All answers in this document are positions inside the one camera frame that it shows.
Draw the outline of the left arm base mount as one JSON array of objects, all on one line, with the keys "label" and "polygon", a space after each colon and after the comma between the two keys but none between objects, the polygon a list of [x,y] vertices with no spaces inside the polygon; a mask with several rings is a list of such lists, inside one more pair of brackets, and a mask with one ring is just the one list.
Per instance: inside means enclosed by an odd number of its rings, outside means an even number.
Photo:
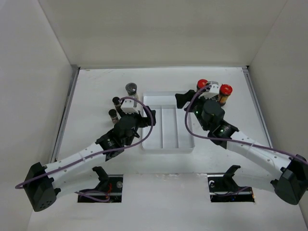
[{"label": "left arm base mount", "polygon": [[94,188],[79,191],[78,203],[121,203],[124,176],[108,175],[102,167],[92,169],[99,181]]}]

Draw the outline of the red-lidded yellow-label sauce jar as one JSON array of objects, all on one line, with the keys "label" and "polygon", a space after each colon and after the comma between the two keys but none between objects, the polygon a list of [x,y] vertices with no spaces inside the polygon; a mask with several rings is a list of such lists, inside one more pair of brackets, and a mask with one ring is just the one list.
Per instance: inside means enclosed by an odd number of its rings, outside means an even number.
[{"label": "red-lidded yellow-label sauce jar", "polygon": [[222,84],[219,88],[218,94],[218,103],[220,106],[224,106],[226,104],[227,99],[232,94],[232,87],[228,84]]}]

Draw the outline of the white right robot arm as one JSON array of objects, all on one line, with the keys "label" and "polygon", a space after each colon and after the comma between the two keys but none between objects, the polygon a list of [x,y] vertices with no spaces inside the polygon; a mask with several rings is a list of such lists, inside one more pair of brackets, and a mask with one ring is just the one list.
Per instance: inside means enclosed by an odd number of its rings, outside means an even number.
[{"label": "white right robot arm", "polygon": [[297,205],[308,190],[308,162],[298,155],[266,147],[246,136],[236,126],[224,120],[225,111],[218,102],[205,99],[202,92],[189,90],[175,95],[178,109],[193,113],[204,137],[223,149],[240,154],[269,172],[268,177],[243,175],[235,172],[240,166],[233,165],[225,172],[223,185],[235,190],[240,185],[274,192],[280,199]]}]

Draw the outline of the small black-capped spice bottle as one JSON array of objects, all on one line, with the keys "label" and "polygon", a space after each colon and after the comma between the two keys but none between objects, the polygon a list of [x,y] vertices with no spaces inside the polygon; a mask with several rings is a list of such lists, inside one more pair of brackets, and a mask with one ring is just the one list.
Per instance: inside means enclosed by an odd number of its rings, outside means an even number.
[{"label": "small black-capped spice bottle", "polygon": [[115,109],[119,112],[119,111],[121,111],[121,101],[120,101],[120,98],[119,97],[114,97],[113,99],[112,99],[112,102],[113,102],[113,104],[114,104],[114,107],[115,107]]}]

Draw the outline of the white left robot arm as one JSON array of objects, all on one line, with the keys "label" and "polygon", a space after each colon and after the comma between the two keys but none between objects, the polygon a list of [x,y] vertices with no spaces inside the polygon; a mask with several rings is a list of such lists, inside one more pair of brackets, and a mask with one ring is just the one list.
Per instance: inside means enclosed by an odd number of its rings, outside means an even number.
[{"label": "white left robot arm", "polygon": [[156,111],[146,106],[144,112],[146,116],[121,112],[114,127],[87,148],[45,166],[33,164],[22,185],[33,210],[43,211],[69,193],[88,196],[92,191],[105,192],[109,176],[102,164],[138,145],[133,142],[140,137],[138,129],[153,129],[156,124]]}]

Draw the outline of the clear grinder with grey cap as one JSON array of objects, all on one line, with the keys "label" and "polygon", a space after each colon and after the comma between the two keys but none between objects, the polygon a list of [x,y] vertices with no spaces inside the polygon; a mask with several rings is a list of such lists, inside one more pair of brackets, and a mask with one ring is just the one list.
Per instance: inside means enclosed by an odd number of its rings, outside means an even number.
[{"label": "clear grinder with grey cap", "polygon": [[125,86],[125,89],[128,93],[128,96],[131,98],[139,99],[138,94],[137,94],[137,85],[133,82],[128,83]]}]

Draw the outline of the red-lidded dark sauce jar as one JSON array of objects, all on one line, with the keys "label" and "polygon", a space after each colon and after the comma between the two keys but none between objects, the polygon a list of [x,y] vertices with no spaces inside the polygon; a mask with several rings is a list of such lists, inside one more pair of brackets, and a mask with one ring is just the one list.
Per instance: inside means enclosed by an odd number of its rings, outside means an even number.
[{"label": "red-lidded dark sauce jar", "polygon": [[208,81],[206,79],[200,79],[196,84],[196,90],[199,91],[200,89],[203,88],[203,90],[200,91],[200,93],[203,93],[207,90],[207,86],[208,86]]}]

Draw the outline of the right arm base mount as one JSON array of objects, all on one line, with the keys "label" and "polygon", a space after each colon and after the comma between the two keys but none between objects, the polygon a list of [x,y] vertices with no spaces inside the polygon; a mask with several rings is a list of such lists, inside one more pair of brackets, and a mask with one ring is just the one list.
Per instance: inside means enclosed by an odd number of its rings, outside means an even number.
[{"label": "right arm base mount", "polygon": [[209,197],[212,203],[255,202],[252,188],[240,187],[233,179],[235,172],[240,168],[238,165],[233,165],[224,173],[207,175]]}]

